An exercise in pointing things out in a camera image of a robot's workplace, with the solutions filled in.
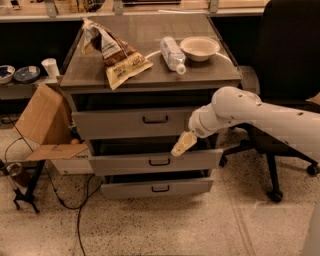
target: cabinet top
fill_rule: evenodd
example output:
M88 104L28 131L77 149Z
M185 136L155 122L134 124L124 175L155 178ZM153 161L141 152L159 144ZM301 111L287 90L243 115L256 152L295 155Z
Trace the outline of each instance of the cabinet top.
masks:
M151 68L130 78L116 90L240 81L236 64L230 59L210 18L204 14L94 16L90 19L117 34L153 63ZM160 53L160 40L164 36L172 36L178 44L187 37L206 36L217 40L221 50L205 62L187 59L185 63L187 72L179 75L169 70ZM109 89L101 52L94 50L83 55L82 42L83 35L63 77L61 87Z

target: drawer cabinet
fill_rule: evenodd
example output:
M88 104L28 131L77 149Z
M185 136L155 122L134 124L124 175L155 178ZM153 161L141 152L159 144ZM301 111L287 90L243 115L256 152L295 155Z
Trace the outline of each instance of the drawer cabinet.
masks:
M109 88L98 51L81 53L83 35L64 75L61 88L72 118L90 150L89 163L103 179L106 198L176 195L208 192L211 173L222 150L215 136L199 139L180 157L171 150L195 109L211 102L215 90L238 86L239 68L204 14L118 15L92 17L149 56L153 66L131 77L116 90ZM152 20L153 30L136 34ZM178 41L191 36L217 40L219 54L205 62L186 60L187 72L168 69L159 53L165 35Z

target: speckled floor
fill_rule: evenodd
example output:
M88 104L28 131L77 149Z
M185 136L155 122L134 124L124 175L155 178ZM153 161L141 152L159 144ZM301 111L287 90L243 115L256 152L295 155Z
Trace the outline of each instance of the speckled floor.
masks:
M220 138L228 147L246 135L227 130ZM0 157L19 136L0 127ZM26 155L22 140L7 152L8 161ZM307 163L277 158L284 197L273 203L264 156L254 150L228 157L224 168L213 171L210 193L157 198L106 200L98 191L81 212L80 235L88 256L111 255L301 255L313 209L320 195L318 177L310 177ZM85 198L88 175L49 173L57 194L71 207ZM93 191L100 180L90 182ZM34 193L40 210L20 203L0 174L0 255L82 255L77 237L78 210L61 206L47 172Z

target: metal stand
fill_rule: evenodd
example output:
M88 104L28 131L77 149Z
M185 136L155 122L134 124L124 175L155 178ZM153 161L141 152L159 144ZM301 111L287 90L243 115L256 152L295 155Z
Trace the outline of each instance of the metal stand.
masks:
M12 189L13 191L15 192L16 194L16 197L14 198L13 202L14 204L16 205L17 207L17 210L20 209L20 205L18 204L17 201L24 201L24 202L27 202L29 204L32 205L35 213L39 213L40 211L37 209L36 205L34 204L33 200L34 200L34 195L33 195L33 192L34 192L34 189L37 185L37 182L38 182L38 179L39 179L39 176L42 172L42 169L43 169L43 166L44 166L44 163L45 163L45 160L42 160L42 161L39 161L37 166L36 166L36 169L35 171L33 172L32 174L32 177L31 177L31 181L28 185L28 188L27 188L27 191L25 194L23 194L21 192L21 190L17 187L16 183L14 182L14 180L11 178L5 164L2 162L2 160L0 159L0 170L4 173L4 175L7 177L9 183L11 184L12 186Z

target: small cup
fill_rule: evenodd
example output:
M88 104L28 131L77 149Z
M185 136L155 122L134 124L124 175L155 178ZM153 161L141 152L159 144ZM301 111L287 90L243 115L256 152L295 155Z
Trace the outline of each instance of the small cup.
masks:
M19 184L21 187L28 187L31 177L29 173L23 168L22 164L20 163L13 163L10 164L8 167L8 172L12 179Z
M44 69L47 71L48 75L52 79L57 79L57 76L60 75L57 61L53 58L45 59L41 62Z

